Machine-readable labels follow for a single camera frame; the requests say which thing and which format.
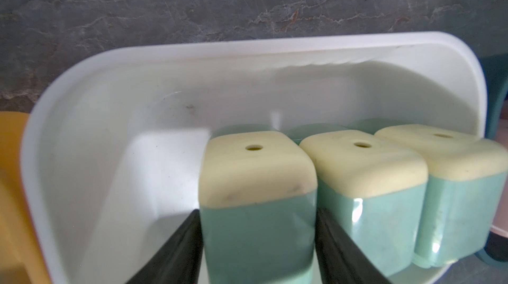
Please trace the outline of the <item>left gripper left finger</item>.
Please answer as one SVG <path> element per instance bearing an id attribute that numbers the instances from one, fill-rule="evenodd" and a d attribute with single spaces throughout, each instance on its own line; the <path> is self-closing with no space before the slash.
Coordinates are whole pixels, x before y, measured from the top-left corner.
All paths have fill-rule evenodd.
<path id="1" fill-rule="evenodd" d="M 204 248 L 200 217 L 193 210 L 128 283 L 197 283 Z"/>

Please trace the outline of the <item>green sharpener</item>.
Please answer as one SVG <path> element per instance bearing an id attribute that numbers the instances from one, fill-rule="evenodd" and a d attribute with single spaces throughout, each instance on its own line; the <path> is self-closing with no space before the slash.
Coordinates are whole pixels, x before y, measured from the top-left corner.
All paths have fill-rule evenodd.
<path id="1" fill-rule="evenodd" d="M 208 141 L 198 203 L 211 283 L 310 283 L 318 180 L 310 157 L 266 125 Z"/>
<path id="2" fill-rule="evenodd" d="M 409 147 L 429 181 L 413 263 L 440 268 L 484 247 L 507 179 L 507 149 L 490 139 L 421 124 L 372 118 L 349 124 Z"/>
<path id="3" fill-rule="evenodd" d="M 384 276 L 411 265 L 428 167 L 414 150 L 363 131 L 315 123 L 287 132 L 316 168 L 327 209 Z"/>

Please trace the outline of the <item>white storage box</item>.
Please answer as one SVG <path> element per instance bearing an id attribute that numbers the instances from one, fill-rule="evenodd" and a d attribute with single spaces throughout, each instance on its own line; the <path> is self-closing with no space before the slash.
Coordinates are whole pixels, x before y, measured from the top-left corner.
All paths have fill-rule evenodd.
<path id="1" fill-rule="evenodd" d="M 486 112 L 476 55 L 442 32 L 127 47 L 43 93 L 22 182 L 53 283 L 124 283 L 198 205 L 217 129 L 387 118 L 483 135 Z"/>

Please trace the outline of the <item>green sharpener bottom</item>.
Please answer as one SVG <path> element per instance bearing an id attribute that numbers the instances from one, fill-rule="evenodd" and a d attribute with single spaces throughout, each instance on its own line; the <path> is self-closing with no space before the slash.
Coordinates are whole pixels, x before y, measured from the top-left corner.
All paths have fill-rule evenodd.
<path id="1" fill-rule="evenodd" d="M 384 276 L 411 265 L 428 167 L 414 150 L 363 131 L 315 123 L 287 132 L 316 168 L 327 209 Z"/>

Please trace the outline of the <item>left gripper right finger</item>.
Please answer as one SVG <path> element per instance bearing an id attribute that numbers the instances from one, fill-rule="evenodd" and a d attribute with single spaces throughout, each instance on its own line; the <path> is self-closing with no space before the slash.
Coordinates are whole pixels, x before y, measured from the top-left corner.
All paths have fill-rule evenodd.
<path id="1" fill-rule="evenodd" d="M 316 213 L 315 247 L 323 283 L 390 284 L 324 208 Z"/>

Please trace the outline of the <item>teal storage box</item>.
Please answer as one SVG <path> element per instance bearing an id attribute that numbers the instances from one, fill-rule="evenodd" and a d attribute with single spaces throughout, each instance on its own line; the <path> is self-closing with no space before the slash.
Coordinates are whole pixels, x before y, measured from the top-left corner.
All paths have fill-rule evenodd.
<path id="1" fill-rule="evenodd" d="M 488 90 L 485 137 L 507 147 L 507 54 L 480 60 Z M 507 186 L 504 186 L 485 247 L 476 256 L 486 264 L 507 269 Z"/>

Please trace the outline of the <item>yellow storage box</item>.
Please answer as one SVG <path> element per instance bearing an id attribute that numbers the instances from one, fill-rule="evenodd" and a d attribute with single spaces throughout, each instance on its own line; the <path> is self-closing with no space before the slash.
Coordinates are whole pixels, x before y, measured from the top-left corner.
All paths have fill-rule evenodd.
<path id="1" fill-rule="evenodd" d="M 28 113 L 1 112 L 1 283 L 51 283 L 21 179 Z"/>

